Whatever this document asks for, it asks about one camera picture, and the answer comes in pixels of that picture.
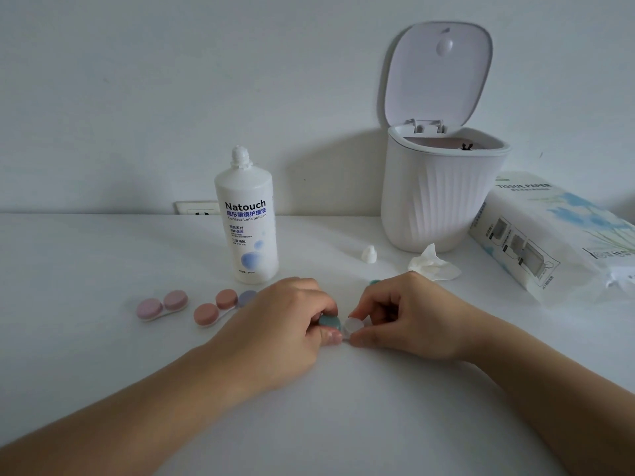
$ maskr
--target small desktop trash bin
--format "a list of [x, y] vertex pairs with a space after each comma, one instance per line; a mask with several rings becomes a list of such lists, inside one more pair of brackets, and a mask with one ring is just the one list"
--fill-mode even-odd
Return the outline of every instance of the small desktop trash bin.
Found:
[[492, 44], [471, 23], [420, 23], [399, 40], [388, 73], [382, 224], [394, 246], [456, 247], [510, 146], [464, 127], [485, 85]]

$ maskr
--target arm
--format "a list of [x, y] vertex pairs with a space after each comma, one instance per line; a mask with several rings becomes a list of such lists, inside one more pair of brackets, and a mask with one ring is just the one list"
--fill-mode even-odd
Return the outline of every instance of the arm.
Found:
[[316, 314], [337, 314], [311, 279], [261, 291], [207, 344], [92, 406], [0, 449], [0, 474], [149, 475], [196, 433], [250, 397], [308, 370], [338, 344]]
[[351, 344], [475, 364], [572, 474], [635, 474], [632, 393], [413, 272], [369, 286], [350, 317], [367, 315]]

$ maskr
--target crumpled tissue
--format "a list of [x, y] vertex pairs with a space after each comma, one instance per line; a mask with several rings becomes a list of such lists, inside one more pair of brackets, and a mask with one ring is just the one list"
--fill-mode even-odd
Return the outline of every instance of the crumpled tissue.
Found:
[[420, 256], [414, 257], [408, 264], [408, 270], [418, 272], [430, 280], [452, 280], [461, 275], [461, 269], [456, 265], [437, 257], [434, 244], [427, 246]]

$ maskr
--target white wall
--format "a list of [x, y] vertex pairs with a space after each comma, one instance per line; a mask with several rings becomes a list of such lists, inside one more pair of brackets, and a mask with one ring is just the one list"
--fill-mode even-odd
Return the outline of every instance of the white wall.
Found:
[[635, 0], [0, 0], [0, 211], [172, 213], [232, 146], [279, 213], [379, 213], [385, 58], [429, 20], [481, 24], [469, 125], [635, 218]]

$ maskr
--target white table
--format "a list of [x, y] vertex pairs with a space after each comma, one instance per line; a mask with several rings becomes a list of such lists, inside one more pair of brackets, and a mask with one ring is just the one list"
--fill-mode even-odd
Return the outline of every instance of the white table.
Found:
[[[378, 261], [360, 260], [374, 244]], [[279, 278], [315, 277], [345, 317], [371, 279], [401, 273], [377, 218], [280, 217]], [[548, 312], [477, 244], [447, 288], [635, 390], [635, 306]], [[144, 324], [138, 301], [185, 289]], [[217, 328], [195, 307], [234, 282], [215, 216], [0, 215], [0, 444], [137, 381]], [[158, 474], [563, 474], [503, 394], [464, 364], [343, 344], [291, 386], [234, 410]]]

